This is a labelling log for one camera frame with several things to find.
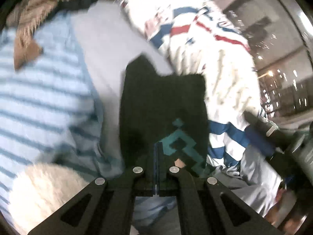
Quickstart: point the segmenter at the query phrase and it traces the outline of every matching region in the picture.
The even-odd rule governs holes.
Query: fur rug
[[[16,230],[28,234],[87,185],[75,171],[63,166],[28,166],[18,174],[10,192],[9,211]],[[137,234],[132,226],[130,235]]]

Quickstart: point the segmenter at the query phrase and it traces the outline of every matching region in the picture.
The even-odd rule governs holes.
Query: silver screw
[[[104,184],[105,179],[104,178],[97,178],[94,182],[96,185],[102,185],[102,184]]]
[[[133,168],[133,172],[134,173],[142,173],[143,172],[143,168],[142,167],[135,167],[135,168]]]
[[[176,166],[172,166],[172,167],[170,168],[170,172],[171,172],[171,173],[177,173],[177,172],[179,172],[179,168],[176,167]]]
[[[216,184],[217,183],[217,179],[214,177],[209,177],[207,181],[209,184]]]

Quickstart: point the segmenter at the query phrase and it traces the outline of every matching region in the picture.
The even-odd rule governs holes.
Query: cable knit fabric
[[[249,45],[212,0],[120,0],[131,24],[180,74],[201,73],[210,120],[207,162],[233,166],[248,145],[243,111],[260,95]]]
[[[17,175],[10,192],[9,210],[16,230],[28,234],[87,185],[78,173],[63,166],[28,166]],[[137,234],[131,227],[130,235]]]

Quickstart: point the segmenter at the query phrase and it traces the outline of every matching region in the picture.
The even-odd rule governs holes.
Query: navy and white striped fabric
[[[87,181],[122,172],[122,161],[98,148],[102,106],[68,16],[57,14],[34,38],[43,55],[15,72],[15,30],[0,34],[0,211],[10,224],[9,191],[26,165],[59,163]]]

